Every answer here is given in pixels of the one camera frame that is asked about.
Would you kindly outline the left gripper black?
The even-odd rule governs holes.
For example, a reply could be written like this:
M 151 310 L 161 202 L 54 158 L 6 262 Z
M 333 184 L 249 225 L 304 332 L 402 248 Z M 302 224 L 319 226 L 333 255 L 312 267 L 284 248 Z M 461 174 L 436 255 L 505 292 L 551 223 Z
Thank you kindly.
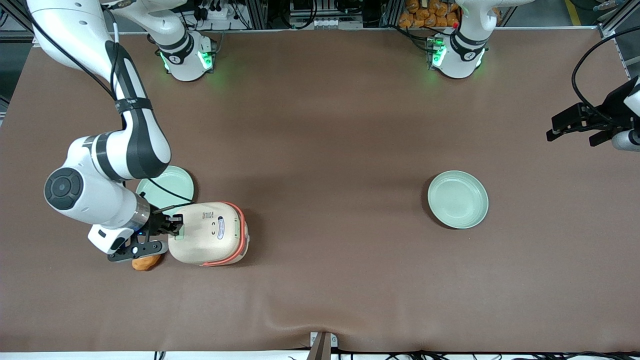
M 639 130 L 640 121 L 640 80 L 635 76 L 613 89 L 598 107 L 611 122 L 626 130 Z M 589 132 L 603 126 L 602 119 L 582 102 L 551 117 L 551 129 L 546 132 L 547 142 L 575 132 Z M 589 145 L 596 147 L 612 141 L 619 129 L 601 130 L 589 137 Z

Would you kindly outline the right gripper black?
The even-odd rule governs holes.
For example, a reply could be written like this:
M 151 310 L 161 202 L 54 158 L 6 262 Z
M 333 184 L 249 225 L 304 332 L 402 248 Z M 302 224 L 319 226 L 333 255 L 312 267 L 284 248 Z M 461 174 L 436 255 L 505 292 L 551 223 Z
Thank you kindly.
M 166 215 L 162 212 L 152 212 L 144 226 L 144 238 L 149 239 L 159 235 L 178 237 L 183 225 L 183 214 Z

